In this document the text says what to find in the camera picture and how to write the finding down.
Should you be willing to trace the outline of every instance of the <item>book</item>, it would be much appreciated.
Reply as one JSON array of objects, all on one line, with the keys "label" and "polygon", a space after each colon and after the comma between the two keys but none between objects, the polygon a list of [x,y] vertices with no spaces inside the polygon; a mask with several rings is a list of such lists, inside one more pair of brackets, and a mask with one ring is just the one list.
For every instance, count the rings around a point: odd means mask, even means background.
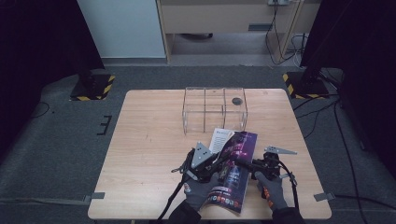
[{"label": "book", "polygon": [[235,159],[251,162],[256,146],[257,134],[215,129],[209,150],[219,151],[219,157],[231,151],[219,172],[219,185],[207,195],[205,205],[216,204],[241,213],[248,186],[248,169],[235,164]]}]

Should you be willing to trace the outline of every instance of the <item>gray carpet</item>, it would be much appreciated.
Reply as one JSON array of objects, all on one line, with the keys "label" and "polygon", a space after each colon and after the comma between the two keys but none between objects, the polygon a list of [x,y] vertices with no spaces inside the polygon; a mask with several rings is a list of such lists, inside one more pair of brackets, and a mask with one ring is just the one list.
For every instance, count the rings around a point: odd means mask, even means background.
[{"label": "gray carpet", "polygon": [[[108,67],[116,79],[103,101],[72,102],[69,94],[78,77],[71,76],[48,85],[42,91],[32,119],[0,167],[0,198],[51,198],[82,200],[91,195],[100,174],[120,108],[128,90],[184,89],[188,86],[286,89],[282,75],[296,67],[265,66],[136,66]],[[330,92],[335,90],[327,85]],[[296,117],[321,109],[337,99],[314,100],[298,108]],[[293,107],[304,100],[290,99]],[[355,195],[351,168],[334,107],[298,119],[319,179],[325,191]],[[345,111],[336,107],[346,145],[350,151],[361,197],[396,206],[396,181],[374,152],[362,151]],[[101,123],[112,116],[106,135]],[[392,223],[396,212],[383,205],[361,202],[368,223]],[[330,201],[332,217],[307,223],[362,223],[357,201]],[[3,223],[93,223],[87,205],[1,203]],[[101,220],[98,223],[130,223]],[[217,221],[212,223],[232,223]]]}]

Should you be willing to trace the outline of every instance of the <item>black stand base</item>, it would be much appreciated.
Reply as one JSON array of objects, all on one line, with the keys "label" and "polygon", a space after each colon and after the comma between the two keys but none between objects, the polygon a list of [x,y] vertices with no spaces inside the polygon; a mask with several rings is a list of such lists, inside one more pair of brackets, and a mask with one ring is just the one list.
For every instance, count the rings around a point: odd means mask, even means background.
[{"label": "black stand base", "polygon": [[288,72],[283,75],[283,80],[288,87],[291,98],[310,99],[310,98],[328,98],[329,92],[320,79],[312,83],[303,83],[304,72]]},{"label": "black stand base", "polygon": [[103,100],[107,97],[113,84],[114,76],[112,75],[92,75],[94,84],[86,88],[81,80],[78,81],[72,93],[70,100],[72,101],[89,101],[89,100]]}]

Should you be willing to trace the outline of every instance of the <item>purple book cover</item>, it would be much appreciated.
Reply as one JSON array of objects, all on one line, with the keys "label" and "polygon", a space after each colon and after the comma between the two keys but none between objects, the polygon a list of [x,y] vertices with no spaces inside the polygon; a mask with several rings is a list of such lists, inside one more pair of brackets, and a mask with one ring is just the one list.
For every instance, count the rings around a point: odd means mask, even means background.
[{"label": "purple book cover", "polygon": [[217,204],[241,213],[249,173],[246,168],[235,165],[234,159],[251,162],[256,140],[256,133],[235,132],[233,137],[224,145],[220,156],[231,150],[230,159],[224,163],[222,170],[219,172],[219,182],[221,184],[209,192],[206,200],[207,204]]}]

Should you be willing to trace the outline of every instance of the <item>glove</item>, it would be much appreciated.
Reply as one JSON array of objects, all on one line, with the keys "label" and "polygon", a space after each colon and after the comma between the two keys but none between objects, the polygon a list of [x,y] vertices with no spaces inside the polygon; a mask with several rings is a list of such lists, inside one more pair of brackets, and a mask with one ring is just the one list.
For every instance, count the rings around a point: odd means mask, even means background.
[{"label": "glove", "polygon": [[195,211],[199,211],[207,198],[207,194],[219,184],[219,174],[214,173],[208,183],[199,183],[193,179],[184,183],[184,193],[186,194],[186,203]]},{"label": "glove", "polygon": [[271,181],[267,179],[262,172],[256,172],[254,175],[259,180],[259,183],[257,184],[259,191],[264,190],[265,198],[273,212],[276,209],[288,207],[285,199],[283,198],[281,178],[277,177]]}]

